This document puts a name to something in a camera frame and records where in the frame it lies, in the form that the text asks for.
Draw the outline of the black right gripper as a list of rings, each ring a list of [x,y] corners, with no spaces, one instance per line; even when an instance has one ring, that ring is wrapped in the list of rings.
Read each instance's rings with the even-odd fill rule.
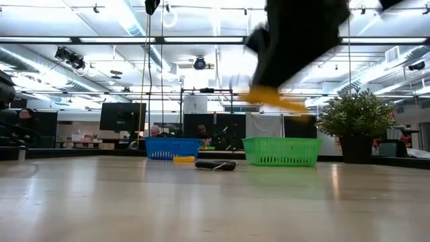
[[[340,44],[339,26],[349,18],[346,0],[267,0],[265,12],[266,22],[247,38],[247,47],[259,54],[254,86],[281,87],[312,62],[312,56],[299,56],[289,59],[281,70],[263,51],[309,44],[324,53]]]

